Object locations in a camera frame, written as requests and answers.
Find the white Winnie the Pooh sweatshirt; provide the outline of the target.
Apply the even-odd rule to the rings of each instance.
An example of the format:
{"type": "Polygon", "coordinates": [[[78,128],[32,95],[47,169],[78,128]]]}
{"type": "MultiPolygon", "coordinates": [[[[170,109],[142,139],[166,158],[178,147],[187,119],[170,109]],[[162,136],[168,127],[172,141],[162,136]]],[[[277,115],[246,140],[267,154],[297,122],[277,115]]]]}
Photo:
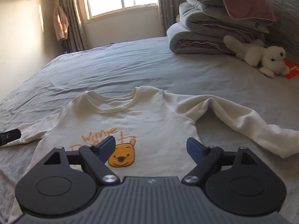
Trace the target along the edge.
{"type": "Polygon", "coordinates": [[[2,147],[38,142],[26,175],[55,147],[76,151],[113,136],[115,150],[105,164],[120,183],[102,187],[88,206],[73,214],[21,211],[16,223],[285,223],[279,211],[264,216],[229,213],[200,187],[181,182],[196,166],[187,153],[187,139],[200,142],[195,124],[208,109],[280,157],[298,153],[297,131],[269,125],[254,110],[217,96],[176,95],[150,86],[114,98],[86,91],[59,113],[18,126],[21,138],[2,147]]]}

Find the grey curtain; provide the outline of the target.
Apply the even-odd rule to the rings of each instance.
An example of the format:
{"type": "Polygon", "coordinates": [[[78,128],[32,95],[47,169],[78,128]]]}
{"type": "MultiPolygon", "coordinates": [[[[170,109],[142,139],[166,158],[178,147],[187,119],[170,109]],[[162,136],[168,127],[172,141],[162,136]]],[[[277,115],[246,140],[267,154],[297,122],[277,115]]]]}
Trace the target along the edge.
{"type": "Polygon", "coordinates": [[[59,0],[68,19],[66,47],[67,52],[79,52],[86,49],[82,17],[77,0],[59,0]]]}
{"type": "Polygon", "coordinates": [[[185,0],[158,0],[158,11],[163,33],[166,35],[168,28],[175,23],[179,14],[179,5],[185,0]]]}

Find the folded grey quilt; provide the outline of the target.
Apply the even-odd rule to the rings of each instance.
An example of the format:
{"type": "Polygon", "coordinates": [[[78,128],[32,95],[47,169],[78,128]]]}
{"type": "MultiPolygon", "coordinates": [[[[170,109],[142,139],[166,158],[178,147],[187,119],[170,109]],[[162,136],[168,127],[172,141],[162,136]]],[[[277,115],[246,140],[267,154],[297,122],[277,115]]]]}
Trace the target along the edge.
{"type": "Polygon", "coordinates": [[[227,35],[242,43],[265,41],[271,20],[233,19],[220,0],[186,0],[179,5],[179,21],[167,30],[169,48],[175,54],[233,55],[224,44],[227,35]]]}

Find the grey curtain left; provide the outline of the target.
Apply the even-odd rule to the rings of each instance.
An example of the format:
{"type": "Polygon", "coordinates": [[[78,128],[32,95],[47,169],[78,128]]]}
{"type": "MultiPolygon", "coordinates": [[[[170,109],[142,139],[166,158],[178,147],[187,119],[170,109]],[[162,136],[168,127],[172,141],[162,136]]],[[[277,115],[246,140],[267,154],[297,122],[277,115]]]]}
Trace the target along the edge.
{"type": "Polygon", "coordinates": [[[67,52],[79,52],[86,49],[82,17],[77,0],[59,0],[68,19],[66,47],[67,52]]]}

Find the grey curtain right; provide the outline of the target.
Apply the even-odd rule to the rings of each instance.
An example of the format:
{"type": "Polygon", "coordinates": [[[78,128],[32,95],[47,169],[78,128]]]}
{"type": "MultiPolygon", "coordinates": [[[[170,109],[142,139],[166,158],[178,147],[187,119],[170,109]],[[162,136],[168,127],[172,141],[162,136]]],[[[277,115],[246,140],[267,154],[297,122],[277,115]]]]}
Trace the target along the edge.
{"type": "Polygon", "coordinates": [[[163,33],[166,35],[168,28],[175,23],[179,14],[179,5],[185,0],[158,0],[158,11],[163,33]]]}

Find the white plush dog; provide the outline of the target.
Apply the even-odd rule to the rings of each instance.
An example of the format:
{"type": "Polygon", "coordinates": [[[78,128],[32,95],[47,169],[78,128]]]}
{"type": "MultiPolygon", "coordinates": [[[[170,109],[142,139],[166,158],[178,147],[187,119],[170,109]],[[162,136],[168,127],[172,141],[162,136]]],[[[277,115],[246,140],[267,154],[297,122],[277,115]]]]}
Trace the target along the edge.
{"type": "Polygon", "coordinates": [[[259,69],[259,72],[269,78],[276,75],[287,76],[290,69],[285,65],[286,51],[280,46],[265,47],[265,43],[256,39],[251,43],[242,43],[233,36],[223,39],[225,46],[232,50],[236,57],[249,66],[259,69]]]}

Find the orange book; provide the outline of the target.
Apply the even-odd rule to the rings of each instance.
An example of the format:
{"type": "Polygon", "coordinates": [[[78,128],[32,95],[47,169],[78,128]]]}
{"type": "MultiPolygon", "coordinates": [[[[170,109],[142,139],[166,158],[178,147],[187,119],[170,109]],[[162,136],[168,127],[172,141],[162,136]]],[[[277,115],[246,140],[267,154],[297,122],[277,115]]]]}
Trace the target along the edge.
{"type": "Polygon", "coordinates": [[[298,65],[284,59],[284,63],[286,65],[286,67],[288,68],[286,70],[286,72],[288,72],[288,74],[284,75],[284,78],[291,80],[291,79],[295,79],[299,76],[299,67],[298,65]]]}

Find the pink hanging towel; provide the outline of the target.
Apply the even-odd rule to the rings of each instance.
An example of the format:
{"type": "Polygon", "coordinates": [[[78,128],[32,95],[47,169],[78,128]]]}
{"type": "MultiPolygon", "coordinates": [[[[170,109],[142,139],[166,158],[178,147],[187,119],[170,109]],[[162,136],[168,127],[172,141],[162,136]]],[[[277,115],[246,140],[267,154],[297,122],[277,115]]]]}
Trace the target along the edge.
{"type": "Polygon", "coordinates": [[[53,13],[54,30],[57,41],[67,40],[69,22],[62,6],[57,5],[53,13]]]}

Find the grey quilted headboard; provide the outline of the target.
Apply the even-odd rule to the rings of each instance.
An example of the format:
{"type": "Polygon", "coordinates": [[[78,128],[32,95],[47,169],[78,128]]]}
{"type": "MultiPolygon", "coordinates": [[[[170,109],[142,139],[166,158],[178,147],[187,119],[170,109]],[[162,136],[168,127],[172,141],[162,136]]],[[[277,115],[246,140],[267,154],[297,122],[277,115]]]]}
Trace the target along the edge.
{"type": "Polygon", "coordinates": [[[298,0],[266,0],[271,5],[276,22],[268,27],[266,41],[282,46],[289,58],[298,60],[298,0]]]}

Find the grey bed sheet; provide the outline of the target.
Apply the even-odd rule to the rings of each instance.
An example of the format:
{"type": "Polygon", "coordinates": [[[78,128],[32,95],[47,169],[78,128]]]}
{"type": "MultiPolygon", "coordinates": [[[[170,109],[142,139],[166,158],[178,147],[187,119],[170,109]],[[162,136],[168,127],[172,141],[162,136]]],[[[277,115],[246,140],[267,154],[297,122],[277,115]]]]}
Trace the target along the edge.
{"type": "MultiPolygon", "coordinates": [[[[78,95],[128,95],[150,86],[176,95],[213,95],[250,108],[269,125],[298,132],[298,79],[268,78],[234,56],[176,55],[168,39],[116,43],[60,55],[1,101],[1,131],[60,112],[78,95]]],[[[280,157],[223,123],[208,109],[196,121],[200,142],[225,151],[247,147],[285,183],[281,215],[298,223],[298,153],[280,157]]],[[[21,212],[15,186],[25,175],[37,141],[1,148],[1,221],[21,212]]]]}

